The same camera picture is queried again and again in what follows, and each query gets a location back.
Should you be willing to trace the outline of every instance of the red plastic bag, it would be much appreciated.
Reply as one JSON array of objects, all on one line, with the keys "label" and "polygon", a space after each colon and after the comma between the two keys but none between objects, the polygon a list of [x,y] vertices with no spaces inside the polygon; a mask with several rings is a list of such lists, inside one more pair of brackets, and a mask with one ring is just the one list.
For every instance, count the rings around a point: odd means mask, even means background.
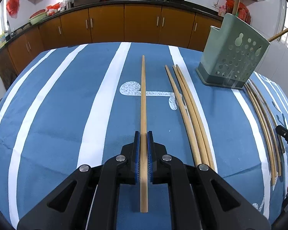
[{"label": "red plastic bag", "polygon": [[16,16],[19,10],[19,0],[8,0],[6,10],[11,17]]},{"label": "red plastic bag", "polygon": [[60,3],[56,3],[54,5],[49,5],[46,7],[47,10],[50,10],[50,9],[58,9],[60,7]]}]

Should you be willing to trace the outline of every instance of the blue and white striped tablecloth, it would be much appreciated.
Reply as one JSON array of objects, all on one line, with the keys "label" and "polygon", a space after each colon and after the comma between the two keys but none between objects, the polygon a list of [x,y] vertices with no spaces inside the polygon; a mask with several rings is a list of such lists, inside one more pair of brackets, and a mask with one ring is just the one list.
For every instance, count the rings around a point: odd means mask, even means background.
[{"label": "blue and white striped tablecloth", "polygon": [[[185,164],[193,164],[164,69],[178,64],[202,116],[218,174],[270,222],[279,215],[288,185],[288,145],[281,157],[283,174],[272,187],[263,132],[245,91],[203,85],[195,72],[201,52],[100,43],[39,54],[0,103],[0,210],[15,228],[81,164],[100,165],[133,142],[134,132],[140,130],[142,55],[147,129],[154,141]],[[281,88],[258,73],[252,79],[277,122],[288,127],[288,99]],[[121,186],[118,230],[171,229],[166,185],[149,185],[147,214],[139,213],[138,201],[138,188]]]}]

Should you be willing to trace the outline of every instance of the table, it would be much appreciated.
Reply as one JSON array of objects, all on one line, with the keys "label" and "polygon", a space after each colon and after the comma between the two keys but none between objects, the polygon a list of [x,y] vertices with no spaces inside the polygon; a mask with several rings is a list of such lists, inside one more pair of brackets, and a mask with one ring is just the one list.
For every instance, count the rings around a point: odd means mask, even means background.
[{"label": "table", "polygon": [[[99,43],[39,54],[0,103],[0,210],[15,228],[23,215],[81,164],[100,165],[133,142],[134,132],[140,130],[142,55],[147,130],[153,132],[154,141],[193,165],[164,69],[164,65],[178,64],[202,116],[218,174],[270,222],[279,215],[288,185],[288,145],[281,157],[283,175],[271,187],[263,132],[244,90],[203,85],[195,72],[202,55],[198,51]],[[278,123],[288,127],[284,92],[258,73],[252,79]],[[121,185],[117,229],[171,229],[167,186],[149,184],[149,212],[141,214],[139,189]]]}]

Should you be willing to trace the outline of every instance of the silver screw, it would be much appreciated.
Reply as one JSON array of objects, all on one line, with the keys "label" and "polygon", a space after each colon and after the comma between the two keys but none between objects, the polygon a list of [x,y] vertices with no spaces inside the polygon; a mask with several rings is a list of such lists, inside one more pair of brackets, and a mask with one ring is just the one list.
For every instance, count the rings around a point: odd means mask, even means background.
[{"label": "silver screw", "polygon": [[79,167],[79,170],[80,170],[81,172],[87,172],[88,169],[89,169],[89,166],[86,165],[86,164],[81,165],[81,166]]},{"label": "silver screw", "polygon": [[117,157],[116,157],[116,160],[118,161],[118,162],[122,162],[122,161],[124,161],[126,159],[126,157],[124,156],[124,155],[118,155]]},{"label": "silver screw", "polygon": [[203,163],[200,164],[198,167],[201,171],[207,171],[209,169],[208,165],[203,164]]},{"label": "silver screw", "polygon": [[172,157],[170,155],[163,155],[162,160],[168,162],[168,161],[172,160]]}]

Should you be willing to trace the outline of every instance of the countertop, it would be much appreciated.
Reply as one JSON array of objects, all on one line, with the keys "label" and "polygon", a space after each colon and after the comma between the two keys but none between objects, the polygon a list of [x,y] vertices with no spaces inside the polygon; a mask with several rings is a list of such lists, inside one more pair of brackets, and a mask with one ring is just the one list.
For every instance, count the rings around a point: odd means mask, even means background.
[{"label": "countertop", "polygon": [[6,48],[11,42],[16,40],[18,37],[20,37],[24,33],[30,31],[32,28],[34,28],[34,27],[36,27],[36,26],[38,26],[38,25],[40,25],[40,24],[42,24],[42,23],[44,23],[46,21],[49,21],[49,20],[51,20],[53,18],[56,18],[58,16],[61,16],[61,15],[64,15],[64,14],[67,14],[67,13],[70,13],[70,12],[74,12],[74,11],[77,11],[77,10],[85,9],[85,8],[97,7],[97,6],[102,6],[102,5],[115,5],[115,4],[153,4],[153,5],[167,6],[167,7],[173,7],[173,8],[177,8],[177,9],[182,9],[182,10],[189,11],[189,12],[200,13],[202,15],[209,16],[211,18],[223,21],[223,17],[218,16],[218,12],[217,11],[215,11],[213,9],[209,9],[207,7],[204,7],[204,6],[201,6],[199,4],[188,2],[188,1],[170,1],[170,0],[108,0],[108,1],[101,1],[101,2],[89,3],[89,4],[85,4],[85,5],[81,5],[81,6],[76,6],[76,7],[70,8],[70,9],[66,9],[66,10],[64,10],[62,12],[56,13],[56,14],[54,14],[52,16],[47,16],[44,19],[42,19],[41,21],[39,21],[37,24],[34,24],[34,25],[26,28],[21,33],[17,34],[16,36],[14,36],[10,40],[8,40],[6,42],[6,44],[3,47],[0,48],[0,52],[4,48]]}]

